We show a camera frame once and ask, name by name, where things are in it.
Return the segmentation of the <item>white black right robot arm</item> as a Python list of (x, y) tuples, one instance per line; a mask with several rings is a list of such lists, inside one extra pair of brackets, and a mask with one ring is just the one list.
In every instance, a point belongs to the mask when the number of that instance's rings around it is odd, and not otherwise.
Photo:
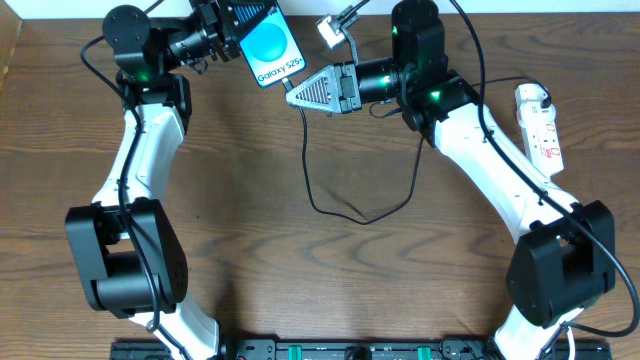
[(286, 100), (340, 114), (397, 102), (408, 127), (468, 175), (515, 242), (506, 277), (513, 306), (494, 335), (494, 354), (539, 359), (622, 274), (613, 215), (557, 187), (497, 126), (483, 88), (449, 68), (435, 3), (402, 1), (391, 19), (391, 57), (329, 65), (289, 87)]

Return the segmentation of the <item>blue screen Galaxy smartphone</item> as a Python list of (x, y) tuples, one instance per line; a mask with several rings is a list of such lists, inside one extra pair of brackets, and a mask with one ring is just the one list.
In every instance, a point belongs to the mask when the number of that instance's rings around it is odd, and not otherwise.
[(261, 88), (306, 67), (306, 60), (279, 5), (240, 42), (240, 48)]

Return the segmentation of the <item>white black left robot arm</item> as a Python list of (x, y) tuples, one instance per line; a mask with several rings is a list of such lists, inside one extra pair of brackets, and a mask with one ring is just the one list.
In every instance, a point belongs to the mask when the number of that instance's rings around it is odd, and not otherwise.
[(118, 68), (125, 132), (112, 169), (65, 229), (89, 306), (142, 325), (175, 359), (233, 359), (233, 342), (188, 289), (183, 248), (162, 206), (192, 114), (190, 85), (210, 61), (238, 57), (241, 41), (278, 9), (274, 1), (195, 1), (186, 17), (113, 8), (101, 40)]

